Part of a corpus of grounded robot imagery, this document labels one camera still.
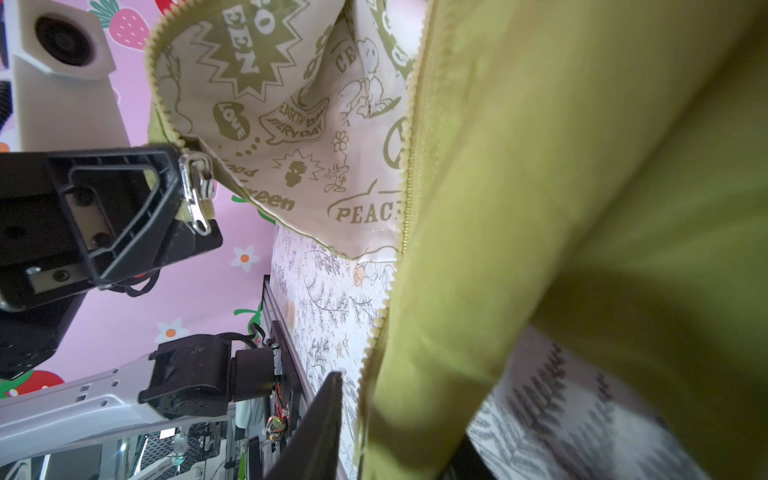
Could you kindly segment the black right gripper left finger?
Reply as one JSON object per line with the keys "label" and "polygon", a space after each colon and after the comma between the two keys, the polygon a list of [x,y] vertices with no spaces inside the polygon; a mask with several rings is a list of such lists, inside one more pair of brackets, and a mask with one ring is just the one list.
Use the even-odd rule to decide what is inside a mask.
{"label": "black right gripper left finger", "polygon": [[222,246],[203,208],[213,162],[171,145],[53,152],[44,161],[79,255],[114,285]]}

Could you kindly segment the green zip-up jacket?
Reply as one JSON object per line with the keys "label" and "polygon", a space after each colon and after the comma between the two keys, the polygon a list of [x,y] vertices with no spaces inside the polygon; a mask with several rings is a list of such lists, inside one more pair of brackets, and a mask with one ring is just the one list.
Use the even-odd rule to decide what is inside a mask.
{"label": "green zip-up jacket", "polygon": [[713,479],[767,475],[767,5],[183,1],[149,137],[348,259],[395,263],[362,479],[436,479],[534,326]]}

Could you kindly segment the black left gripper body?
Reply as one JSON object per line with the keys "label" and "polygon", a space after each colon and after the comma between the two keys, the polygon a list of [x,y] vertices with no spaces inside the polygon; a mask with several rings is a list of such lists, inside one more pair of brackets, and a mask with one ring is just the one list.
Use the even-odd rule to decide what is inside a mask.
{"label": "black left gripper body", "polygon": [[1,155],[1,378],[12,380],[58,350],[88,287],[56,190],[80,152]]}

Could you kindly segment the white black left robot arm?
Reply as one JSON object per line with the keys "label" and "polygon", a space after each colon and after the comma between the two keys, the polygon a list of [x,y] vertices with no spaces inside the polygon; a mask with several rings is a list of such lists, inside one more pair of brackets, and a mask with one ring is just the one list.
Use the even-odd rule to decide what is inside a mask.
{"label": "white black left robot arm", "polygon": [[[162,268],[218,248],[202,208],[213,162],[168,145],[1,157],[1,375],[57,350],[89,291],[137,297]],[[184,416],[219,417],[270,392],[273,355],[232,336],[165,342],[120,367],[1,404],[1,461]]]}

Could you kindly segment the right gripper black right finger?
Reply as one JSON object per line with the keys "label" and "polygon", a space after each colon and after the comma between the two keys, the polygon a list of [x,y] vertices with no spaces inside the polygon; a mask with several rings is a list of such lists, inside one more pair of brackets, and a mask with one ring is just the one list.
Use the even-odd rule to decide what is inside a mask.
{"label": "right gripper black right finger", "polygon": [[334,480],[337,478],[342,426],[343,378],[331,372],[311,402],[287,449],[266,480]]}

